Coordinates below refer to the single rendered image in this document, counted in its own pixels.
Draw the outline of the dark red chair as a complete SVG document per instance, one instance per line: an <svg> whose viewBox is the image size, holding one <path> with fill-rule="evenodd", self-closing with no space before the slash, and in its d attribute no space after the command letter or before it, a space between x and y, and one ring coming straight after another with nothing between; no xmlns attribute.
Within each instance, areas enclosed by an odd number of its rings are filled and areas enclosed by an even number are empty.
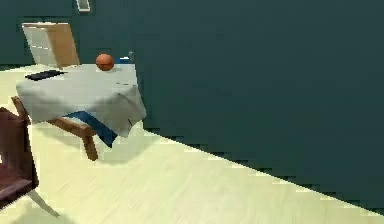
<svg viewBox="0 0 384 224"><path fill-rule="evenodd" d="M39 185L27 122L0 108L0 209L27 195L54 217L60 214L36 192Z"/></svg>

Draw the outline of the black flat device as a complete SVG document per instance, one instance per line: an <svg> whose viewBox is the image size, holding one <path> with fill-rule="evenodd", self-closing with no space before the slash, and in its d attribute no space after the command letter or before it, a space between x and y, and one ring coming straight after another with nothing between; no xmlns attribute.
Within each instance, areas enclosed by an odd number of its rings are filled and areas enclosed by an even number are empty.
<svg viewBox="0 0 384 224"><path fill-rule="evenodd" d="M59 76L62 74L63 74L62 71L48 70L48 71L26 75L25 78L32 81L40 81L40 80L48 79L51 77Z"/></svg>

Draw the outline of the white framed wall picture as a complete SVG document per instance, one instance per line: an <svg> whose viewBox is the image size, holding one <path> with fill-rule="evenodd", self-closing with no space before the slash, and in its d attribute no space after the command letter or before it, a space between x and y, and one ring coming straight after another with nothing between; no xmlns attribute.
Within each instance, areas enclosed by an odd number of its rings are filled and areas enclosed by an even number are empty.
<svg viewBox="0 0 384 224"><path fill-rule="evenodd" d="M76 0L77 8L80 12L90 12L89 0Z"/></svg>

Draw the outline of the wooden bed with grey blanket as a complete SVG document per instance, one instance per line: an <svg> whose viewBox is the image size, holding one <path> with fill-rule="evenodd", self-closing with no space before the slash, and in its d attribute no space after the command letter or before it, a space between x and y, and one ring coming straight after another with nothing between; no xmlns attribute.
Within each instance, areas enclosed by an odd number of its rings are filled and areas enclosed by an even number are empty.
<svg viewBox="0 0 384 224"><path fill-rule="evenodd" d="M110 146L146 117L133 64L107 72L92 64L67 67L61 75L41 81L24 79L16 92L12 101L20 115L80 137L92 161L98 158L95 135Z"/></svg>

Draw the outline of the orange basketball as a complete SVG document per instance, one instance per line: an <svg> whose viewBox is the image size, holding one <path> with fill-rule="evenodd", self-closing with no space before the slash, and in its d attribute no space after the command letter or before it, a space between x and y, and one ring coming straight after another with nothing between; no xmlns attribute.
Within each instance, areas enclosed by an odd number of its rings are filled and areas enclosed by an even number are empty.
<svg viewBox="0 0 384 224"><path fill-rule="evenodd" d="M101 71L110 71L114 67L114 59L109 54L99 54L96 57L96 66Z"/></svg>

